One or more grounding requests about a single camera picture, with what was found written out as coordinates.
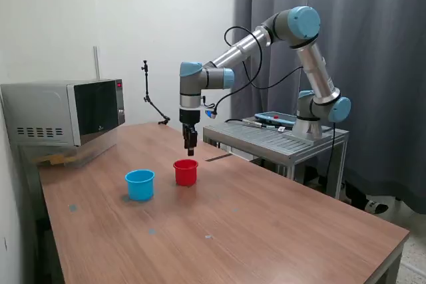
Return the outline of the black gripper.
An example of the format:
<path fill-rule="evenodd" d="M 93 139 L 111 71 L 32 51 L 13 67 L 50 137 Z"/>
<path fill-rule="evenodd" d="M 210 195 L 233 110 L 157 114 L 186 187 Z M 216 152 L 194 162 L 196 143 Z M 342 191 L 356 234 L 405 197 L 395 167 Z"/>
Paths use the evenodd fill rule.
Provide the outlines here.
<path fill-rule="evenodd" d="M 194 126 L 200 122 L 200 110 L 181 108 L 179 110 L 179 121 L 182 123 L 184 148 L 187 149 L 189 156 L 193 156 L 198 141 L 198 133 Z"/>

